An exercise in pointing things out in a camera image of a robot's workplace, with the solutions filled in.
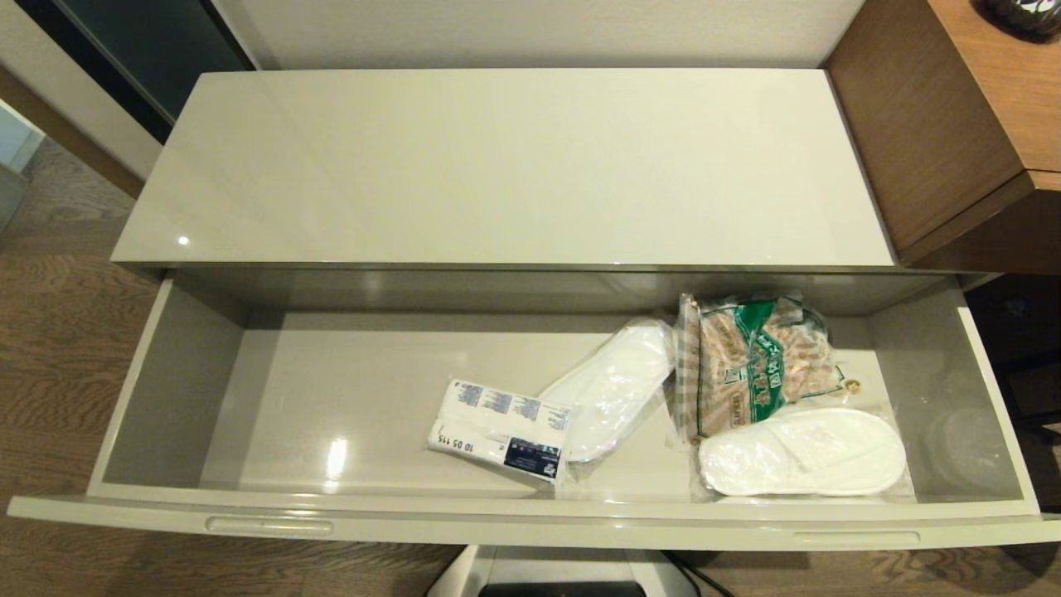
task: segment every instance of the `wooden furniture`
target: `wooden furniture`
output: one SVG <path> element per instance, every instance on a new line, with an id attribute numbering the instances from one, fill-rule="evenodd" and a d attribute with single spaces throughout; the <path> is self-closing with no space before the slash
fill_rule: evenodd
<path id="1" fill-rule="evenodd" d="M 868 0 L 827 67 L 903 264 L 1061 274 L 1061 43 Z"/>
<path id="2" fill-rule="evenodd" d="M 89 488 L 12 515 L 609 548 L 1061 537 L 953 276 L 893 266 L 820 71 L 206 75 L 114 258 L 168 271 Z M 793 287 L 904 438 L 883 495 L 698 495 L 664 408 L 557 488 L 424 450 L 451 376 L 534 396 L 681 292 Z"/>

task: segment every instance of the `drawer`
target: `drawer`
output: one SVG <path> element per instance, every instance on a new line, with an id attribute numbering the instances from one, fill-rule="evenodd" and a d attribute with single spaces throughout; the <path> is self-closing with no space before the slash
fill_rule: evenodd
<path id="1" fill-rule="evenodd" d="M 451 377 L 536 394 L 678 292 L 803 291 L 904 481 L 865 498 L 691 491 L 660 405 L 554 488 L 425 450 Z M 162 283 L 88 495 L 12 515 L 347 541 L 876 549 L 1061 540 L 973 320 L 940 275 L 215 267 Z"/>

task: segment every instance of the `wooden floor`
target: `wooden floor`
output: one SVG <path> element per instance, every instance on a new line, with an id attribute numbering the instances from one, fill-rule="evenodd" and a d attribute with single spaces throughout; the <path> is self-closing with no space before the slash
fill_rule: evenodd
<path id="1" fill-rule="evenodd" d="M 0 236 L 0 506 L 83 493 L 156 291 L 107 262 L 132 200 L 51 142 Z M 1056 455 L 1046 461 L 1056 475 Z M 0 596 L 422 595 L 459 546 L 0 519 Z M 1058 545 L 685 554 L 738 596 L 1061 595 Z M 705 587 L 705 595 L 712 595 Z"/>

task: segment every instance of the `white slipper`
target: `white slipper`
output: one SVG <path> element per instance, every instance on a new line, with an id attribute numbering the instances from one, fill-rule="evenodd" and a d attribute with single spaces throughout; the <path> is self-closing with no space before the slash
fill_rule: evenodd
<path id="1" fill-rule="evenodd" d="M 564 443 L 564 460 L 601 458 L 641 421 L 638 417 L 674 371 L 671 327 L 636 320 L 538 398 L 577 407 Z"/>
<path id="2" fill-rule="evenodd" d="M 846 408 L 778 411 L 703 440 L 699 459 L 703 482 L 726 495 L 870 495 L 906 470 L 899 434 Z"/>

